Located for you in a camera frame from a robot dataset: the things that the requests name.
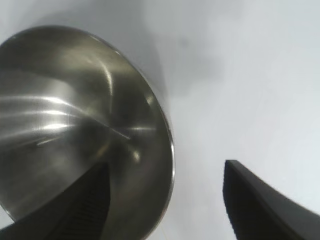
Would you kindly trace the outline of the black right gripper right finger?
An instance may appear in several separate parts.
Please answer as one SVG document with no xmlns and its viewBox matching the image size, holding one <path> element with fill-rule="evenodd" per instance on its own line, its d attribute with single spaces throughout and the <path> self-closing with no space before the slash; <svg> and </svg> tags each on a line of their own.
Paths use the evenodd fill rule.
<svg viewBox="0 0 320 240">
<path fill-rule="evenodd" d="M 237 160 L 226 160 L 223 201 L 238 240 L 318 240 L 320 217 Z"/>
</svg>

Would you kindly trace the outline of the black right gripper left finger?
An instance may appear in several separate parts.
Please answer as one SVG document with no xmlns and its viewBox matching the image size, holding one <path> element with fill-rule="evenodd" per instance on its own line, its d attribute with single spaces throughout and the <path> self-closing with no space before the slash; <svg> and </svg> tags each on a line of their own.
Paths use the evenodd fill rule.
<svg viewBox="0 0 320 240">
<path fill-rule="evenodd" d="M 67 190 L 0 231 L 2 240 L 98 240 L 110 207 L 110 172 L 99 163 Z"/>
</svg>

